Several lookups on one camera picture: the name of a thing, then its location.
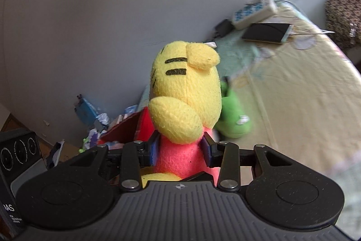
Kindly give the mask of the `green frog plush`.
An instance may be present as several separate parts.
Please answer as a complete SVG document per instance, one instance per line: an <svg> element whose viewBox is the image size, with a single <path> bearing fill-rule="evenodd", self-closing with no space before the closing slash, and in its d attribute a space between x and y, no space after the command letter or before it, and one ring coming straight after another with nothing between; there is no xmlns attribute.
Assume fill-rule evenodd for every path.
<svg viewBox="0 0 361 241"><path fill-rule="evenodd" d="M224 137L239 138L250 131L251 123L245 114L237 93L232 89L230 79L221 80L222 110L215 129Z"/></svg>

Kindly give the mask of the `yellow tiger plush red shirt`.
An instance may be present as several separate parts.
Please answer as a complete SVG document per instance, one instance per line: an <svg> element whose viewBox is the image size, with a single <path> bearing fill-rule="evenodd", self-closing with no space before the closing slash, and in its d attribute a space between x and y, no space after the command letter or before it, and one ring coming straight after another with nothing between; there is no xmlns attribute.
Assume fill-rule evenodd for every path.
<svg viewBox="0 0 361 241"><path fill-rule="evenodd" d="M148 110L160 133L157 162L141 170L143 184L151 180L179 181L197 173L219 177L201 150L220 118L222 94L217 65L220 56L205 43L175 41L158 53L150 73Z"/></svg>

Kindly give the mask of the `red cardboard box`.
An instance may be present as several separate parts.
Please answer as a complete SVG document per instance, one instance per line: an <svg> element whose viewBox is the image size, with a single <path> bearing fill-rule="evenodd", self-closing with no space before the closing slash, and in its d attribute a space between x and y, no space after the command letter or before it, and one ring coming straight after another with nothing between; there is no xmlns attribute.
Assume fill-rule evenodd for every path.
<svg viewBox="0 0 361 241"><path fill-rule="evenodd" d="M147 141L154 131L155 127L150 118L149 109L144 107L140 112L133 113L101 135L97 144L114 141L121 144L132 141Z"/></svg>

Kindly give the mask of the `stack of books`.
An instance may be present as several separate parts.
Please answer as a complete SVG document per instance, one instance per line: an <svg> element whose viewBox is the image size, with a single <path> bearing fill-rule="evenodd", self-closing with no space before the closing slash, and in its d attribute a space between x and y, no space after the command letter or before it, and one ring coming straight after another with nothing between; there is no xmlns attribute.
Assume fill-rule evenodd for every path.
<svg viewBox="0 0 361 241"><path fill-rule="evenodd" d="M111 121L109 124L109 129L115 127L116 125L120 124L123 120L129 117L129 114L120 114L115 119Z"/></svg>

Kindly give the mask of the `blue pen holder bag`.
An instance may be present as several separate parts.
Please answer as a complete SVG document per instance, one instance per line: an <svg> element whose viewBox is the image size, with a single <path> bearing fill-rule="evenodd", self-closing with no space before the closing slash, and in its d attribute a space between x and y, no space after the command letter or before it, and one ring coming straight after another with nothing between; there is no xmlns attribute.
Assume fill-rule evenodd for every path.
<svg viewBox="0 0 361 241"><path fill-rule="evenodd" d="M74 108L75 114L85 126L91 127L99 113L81 94L77 96L77 99Z"/></svg>

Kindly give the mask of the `green yellow bed sheet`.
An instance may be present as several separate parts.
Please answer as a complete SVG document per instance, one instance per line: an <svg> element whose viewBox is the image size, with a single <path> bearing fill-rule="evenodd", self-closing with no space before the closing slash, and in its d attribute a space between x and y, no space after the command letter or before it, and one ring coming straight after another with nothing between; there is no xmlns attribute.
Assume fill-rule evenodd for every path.
<svg viewBox="0 0 361 241"><path fill-rule="evenodd" d="M262 146L241 162L241 188L253 214L278 228L330 227L344 203L321 170L338 139L360 146L360 78L323 36L306 50L282 45L249 66L231 87L255 121Z"/></svg>

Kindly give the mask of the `black power adapter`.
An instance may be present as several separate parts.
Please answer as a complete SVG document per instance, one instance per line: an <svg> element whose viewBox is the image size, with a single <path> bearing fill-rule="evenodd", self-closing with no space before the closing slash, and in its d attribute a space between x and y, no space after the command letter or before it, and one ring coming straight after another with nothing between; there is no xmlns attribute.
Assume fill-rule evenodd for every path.
<svg viewBox="0 0 361 241"><path fill-rule="evenodd" d="M214 27L215 38L222 38L235 29L234 25L229 19L222 20Z"/></svg>

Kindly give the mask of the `black smartphone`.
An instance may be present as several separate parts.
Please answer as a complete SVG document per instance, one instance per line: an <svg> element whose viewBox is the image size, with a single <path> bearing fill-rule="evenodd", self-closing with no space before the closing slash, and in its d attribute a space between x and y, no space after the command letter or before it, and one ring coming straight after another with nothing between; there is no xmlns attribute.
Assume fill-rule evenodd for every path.
<svg viewBox="0 0 361 241"><path fill-rule="evenodd" d="M293 25L289 23L254 23L243 33L242 40L282 44L292 28Z"/></svg>

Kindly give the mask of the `white power strip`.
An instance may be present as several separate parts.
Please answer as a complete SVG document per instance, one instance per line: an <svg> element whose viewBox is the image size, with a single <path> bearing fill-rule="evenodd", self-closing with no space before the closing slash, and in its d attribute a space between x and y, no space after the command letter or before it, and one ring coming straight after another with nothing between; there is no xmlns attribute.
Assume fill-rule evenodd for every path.
<svg viewBox="0 0 361 241"><path fill-rule="evenodd" d="M247 4L243 9L233 13L232 25L237 30L243 30L253 23L261 22L277 13L273 0L261 0L255 4Z"/></svg>

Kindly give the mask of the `brown patterned cushion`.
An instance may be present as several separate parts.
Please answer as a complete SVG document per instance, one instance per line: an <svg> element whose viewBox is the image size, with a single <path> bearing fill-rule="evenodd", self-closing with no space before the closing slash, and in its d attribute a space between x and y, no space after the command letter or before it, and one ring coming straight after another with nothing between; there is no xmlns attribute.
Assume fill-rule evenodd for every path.
<svg viewBox="0 0 361 241"><path fill-rule="evenodd" d="M360 0L327 0L326 28L334 31L331 39L347 53L360 47Z"/></svg>

